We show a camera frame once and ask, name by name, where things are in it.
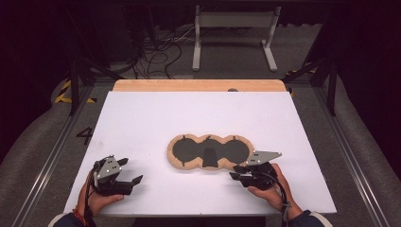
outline white table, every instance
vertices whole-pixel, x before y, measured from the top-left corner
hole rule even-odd
[[[102,215],[126,217],[265,216],[267,203],[221,169],[179,170],[166,148],[178,134],[239,134],[255,149],[279,151],[274,160],[303,209],[334,213],[327,189],[290,94],[287,92],[109,92],[94,136],[65,205],[70,212],[94,161],[129,158],[119,181],[144,175],[130,196]]]

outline wooden edge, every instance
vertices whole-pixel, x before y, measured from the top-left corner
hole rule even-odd
[[[280,79],[120,79],[114,92],[286,92]]]

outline hand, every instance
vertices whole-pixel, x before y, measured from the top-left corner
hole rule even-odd
[[[78,197],[77,210],[82,217],[84,216],[86,187],[88,186],[89,177],[90,176],[88,175],[88,177],[86,178],[85,184],[80,189],[79,197]],[[94,217],[96,217],[105,206],[115,203],[117,201],[124,200],[124,195],[112,195],[112,196],[104,197],[104,196],[99,195],[96,192],[94,192],[94,189],[92,188],[91,185],[89,185],[89,186],[90,186],[90,188],[89,188],[88,195],[91,195],[92,192],[93,193],[88,199],[88,205],[91,208],[92,215]]]
[[[289,184],[287,179],[284,177],[280,167],[277,164],[271,164],[277,173],[278,182],[284,187],[284,190],[287,194],[287,200],[291,204],[291,207],[288,209],[288,220],[291,220],[303,213],[302,209],[298,206],[295,200],[292,198],[291,190],[289,189]],[[274,187],[271,187],[265,191],[260,190],[257,187],[249,186],[248,190],[254,194],[256,197],[262,198],[266,200],[271,207],[281,212],[283,207],[283,201],[281,196],[277,193],[277,189],[280,190],[280,187],[275,183]]]

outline sleeve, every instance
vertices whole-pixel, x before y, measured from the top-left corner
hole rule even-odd
[[[333,225],[321,214],[305,210],[300,216],[292,219],[291,227],[333,227]]]
[[[48,227],[84,227],[84,225],[73,213],[69,213],[55,216]]]

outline printed number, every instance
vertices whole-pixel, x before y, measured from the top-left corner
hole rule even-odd
[[[77,134],[77,137],[85,137],[85,143],[83,145],[87,145],[89,142],[89,138],[92,137],[92,128],[88,127],[84,131],[81,131]]]

